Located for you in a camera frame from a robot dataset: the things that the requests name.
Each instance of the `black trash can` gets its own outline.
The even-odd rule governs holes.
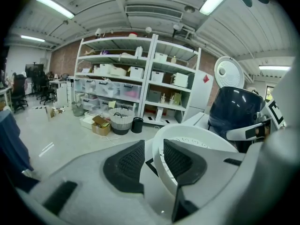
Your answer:
[[[144,120],[142,118],[133,118],[131,131],[133,133],[140,133],[142,132]]]

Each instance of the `white wall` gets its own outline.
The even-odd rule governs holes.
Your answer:
[[[51,52],[46,50],[25,47],[25,46],[10,46],[7,61],[6,61],[6,70],[8,76],[11,76],[14,72],[20,74],[25,71],[26,64],[33,64],[36,62],[40,63],[41,58],[47,58],[47,66],[44,67],[44,71],[49,71]]]
[[[277,83],[275,82],[263,82],[254,81],[254,83],[247,83],[246,88],[254,87],[263,99],[265,99],[267,86],[275,87]]]

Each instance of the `white refrigerator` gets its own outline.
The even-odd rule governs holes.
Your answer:
[[[196,71],[194,84],[191,92],[191,102],[186,111],[185,120],[193,117],[199,112],[204,112],[206,109],[208,100],[210,98],[210,92],[214,77],[203,71]]]

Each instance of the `ceiling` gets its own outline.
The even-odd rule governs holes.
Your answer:
[[[183,24],[178,35],[209,53],[234,57],[247,74],[281,77],[282,71],[260,71],[259,65],[290,66],[295,58],[298,33],[284,10],[275,2],[265,5],[253,0],[248,8],[241,0],[225,0],[210,16],[199,12],[205,0],[54,0],[75,14],[67,19],[33,0],[16,19],[7,45],[25,45],[53,50],[95,33],[144,30],[171,35],[173,25]],[[151,13],[126,13],[126,6],[150,5],[182,13],[181,19]],[[185,12],[186,5],[195,8]],[[43,38],[45,43],[26,41],[20,35]]]

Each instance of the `window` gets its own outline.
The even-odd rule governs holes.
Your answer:
[[[267,86],[267,91],[266,91],[266,97],[265,97],[265,100],[266,102],[269,102],[272,100],[272,95],[271,95],[271,92],[273,91],[274,87],[271,87],[271,86]]]

